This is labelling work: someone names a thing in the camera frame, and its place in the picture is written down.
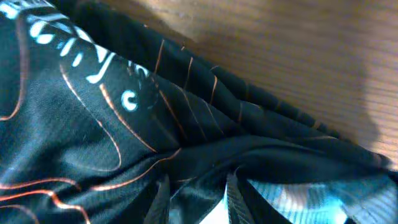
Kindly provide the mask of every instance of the wooden surface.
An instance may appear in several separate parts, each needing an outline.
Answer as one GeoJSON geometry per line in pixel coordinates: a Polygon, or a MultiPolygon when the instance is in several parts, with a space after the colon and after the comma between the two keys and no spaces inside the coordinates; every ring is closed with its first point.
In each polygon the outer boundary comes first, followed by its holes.
{"type": "Polygon", "coordinates": [[[394,161],[397,0],[103,0],[394,161]]]}

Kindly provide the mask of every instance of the fabric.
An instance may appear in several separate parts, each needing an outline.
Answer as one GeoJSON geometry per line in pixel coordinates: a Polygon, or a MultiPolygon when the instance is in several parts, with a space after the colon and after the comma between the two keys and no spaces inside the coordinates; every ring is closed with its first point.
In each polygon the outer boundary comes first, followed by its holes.
{"type": "Polygon", "coordinates": [[[388,158],[105,5],[0,41],[0,223],[398,222],[388,158]]]}

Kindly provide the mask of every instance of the garment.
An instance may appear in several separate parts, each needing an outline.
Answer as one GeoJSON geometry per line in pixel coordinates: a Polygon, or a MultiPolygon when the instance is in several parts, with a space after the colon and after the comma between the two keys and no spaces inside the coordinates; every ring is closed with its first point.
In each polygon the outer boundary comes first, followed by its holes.
{"type": "Polygon", "coordinates": [[[0,223],[398,223],[388,158],[108,6],[0,41],[0,223]]]}

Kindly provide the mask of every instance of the folded cloth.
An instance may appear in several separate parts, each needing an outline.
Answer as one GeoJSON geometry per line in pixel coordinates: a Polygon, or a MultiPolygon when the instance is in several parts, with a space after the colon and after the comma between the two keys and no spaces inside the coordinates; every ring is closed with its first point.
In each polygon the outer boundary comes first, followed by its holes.
{"type": "Polygon", "coordinates": [[[398,223],[386,157],[103,4],[0,41],[0,223],[398,223]]]}

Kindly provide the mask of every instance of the wooden table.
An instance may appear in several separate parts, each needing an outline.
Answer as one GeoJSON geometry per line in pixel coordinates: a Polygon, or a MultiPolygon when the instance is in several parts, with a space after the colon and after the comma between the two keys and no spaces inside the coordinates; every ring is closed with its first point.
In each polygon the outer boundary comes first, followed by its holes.
{"type": "Polygon", "coordinates": [[[397,0],[103,0],[398,170],[397,0]]]}

